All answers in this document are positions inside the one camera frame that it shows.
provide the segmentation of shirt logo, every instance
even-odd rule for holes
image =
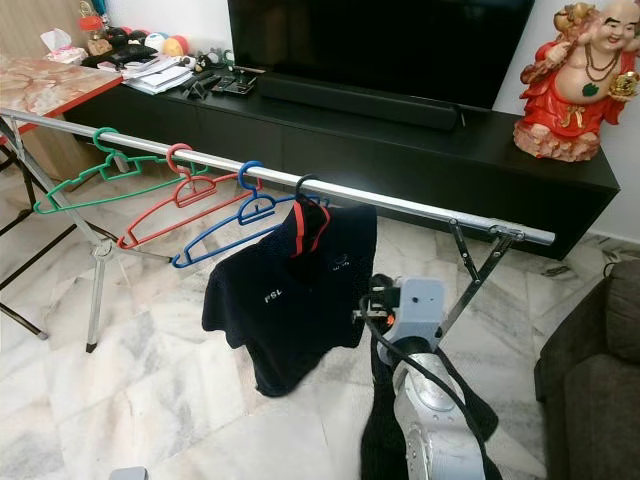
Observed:
[[[333,268],[332,270],[334,272],[337,272],[338,270],[340,270],[341,268],[344,267],[348,267],[349,265],[351,265],[349,263],[349,256],[345,253],[344,255],[340,255],[338,258],[336,258],[333,261]]]
[[[269,303],[273,300],[275,300],[276,298],[278,298],[280,295],[282,295],[282,291],[280,290],[274,290],[273,292],[271,292],[269,295],[267,295],[266,297],[264,297],[264,303]]]

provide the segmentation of soundbar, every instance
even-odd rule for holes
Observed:
[[[260,75],[258,91],[263,97],[438,130],[453,130],[458,119],[449,103],[278,73]]]

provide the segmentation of clothes drying rack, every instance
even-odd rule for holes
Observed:
[[[41,117],[32,113],[18,112],[15,110],[4,108],[0,109],[0,117],[3,117],[0,118],[0,131],[7,137],[9,143],[12,145],[14,151],[16,152],[16,155],[18,156],[18,159],[45,187],[47,192],[52,191],[55,188],[55,185],[49,178],[49,176],[40,167],[31,153],[29,153],[29,151],[24,148],[16,122],[18,120],[21,120],[35,125],[40,125],[43,127],[48,127],[85,137],[92,137],[98,130],[86,125],[79,125],[76,123],[66,122],[53,118]],[[144,140],[141,138],[119,133],[104,133],[100,138],[106,142],[152,152],[157,155],[165,155],[170,148],[169,145],[163,143]],[[175,154],[175,157],[180,160],[195,162],[208,167],[228,170],[231,172],[238,172],[240,167],[242,167],[243,165],[240,162],[192,150],[181,150]],[[251,176],[260,178],[262,180],[268,180],[287,186],[295,186],[298,180],[301,178],[297,175],[279,172],[263,167],[252,167],[247,171],[247,173],[250,173]],[[429,218],[431,220],[436,220],[448,225],[448,228],[455,238],[456,245],[460,252],[460,256],[462,257],[464,266],[471,276],[471,282],[442,323],[442,336],[444,336],[447,331],[449,331],[449,329],[453,326],[455,321],[463,312],[464,308],[469,304],[482,284],[489,277],[500,260],[502,260],[505,253],[515,242],[531,242],[540,245],[551,245],[555,240],[555,234],[552,232],[547,232],[544,230],[539,230],[536,228],[531,228],[503,220],[485,218],[477,215],[457,212],[454,210],[447,210],[430,205],[424,205],[395,197],[380,195],[377,193],[336,185],[329,182],[323,182],[320,180],[308,180],[304,185],[305,188],[320,194],[331,195],[349,200],[355,200],[361,203],[367,203],[378,207],[384,207],[390,210],[395,210],[410,215]],[[62,192],[56,192],[53,197],[59,205],[69,205],[69,202]],[[91,229],[89,224],[78,214],[77,211],[67,210],[64,213],[69,215],[78,229],[94,247],[92,255],[95,258],[96,265],[93,277],[93,293],[91,299],[91,313],[89,318],[89,333],[87,338],[87,352],[92,352],[97,344],[97,331],[100,318],[100,304],[102,299],[102,286],[104,281],[104,268],[106,261],[114,254],[114,252],[142,255],[148,258],[156,258],[162,261],[167,261],[167,257],[139,252],[136,250],[120,249],[116,246],[115,242],[111,238],[102,239],[98,237],[96,233]],[[479,268],[476,267],[476,264],[467,249],[461,227],[485,232],[489,234],[494,240],[494,244],[491,252],[489,253],[489,256]]]

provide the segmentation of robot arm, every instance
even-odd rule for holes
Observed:
[[[394,414],[405,439],[409,478],[484,480],[483,447],[460,408],[464,407],[462,389],[433,353],[441,339],[442,283],[405,277],[393,287],[374,288],[370,300],[371,310],[365,320],[385,317],[391,308],[393,325],[384,333],[384,339],[405,358],[437,377],[449,391],[446,393],[423,372],[378,343],[380,360],[393,369]],[[454,401],[451,393],[462,402]]]

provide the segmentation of white wall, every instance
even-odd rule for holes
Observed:
[[[523,113],[520,72],[533,61],[538,47],[555,38],[553,14],[568,0],[537,0],[494,110]],[[195,49],[231,48],[226,0],[107,0],[115,25],[182,34]],[[640,98],[627,105],[621,125],[605,124],[602,143],[622,192],[593,225],[593,231],[640,242]]]
[[[194,53],[232,46],[226,0],[107,0],[106,3],[113,25],[183,35]]]
[[[540,45],[555,38],[553,14],[567,3],[572,2],[536,1],[494,110],[523,113],[524,100],[518,98],[524,91],[520,73],[533,62]],[[592,231],[640,243],[640,97],[627,105],[620,116],[620,125],[603,124],[602,146],[622,191],[594,223]]]

